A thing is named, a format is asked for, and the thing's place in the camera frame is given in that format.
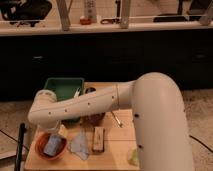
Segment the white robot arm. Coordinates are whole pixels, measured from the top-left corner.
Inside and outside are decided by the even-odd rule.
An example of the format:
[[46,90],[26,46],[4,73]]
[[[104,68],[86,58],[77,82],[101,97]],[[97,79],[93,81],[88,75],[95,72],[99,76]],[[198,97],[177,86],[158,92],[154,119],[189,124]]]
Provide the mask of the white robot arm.
[[40,90],[28,120],[56,132],[62,120],[118,109],[132,111],[140,171],[195,171],[183,97],[163,73],[147,73],[64,101]]

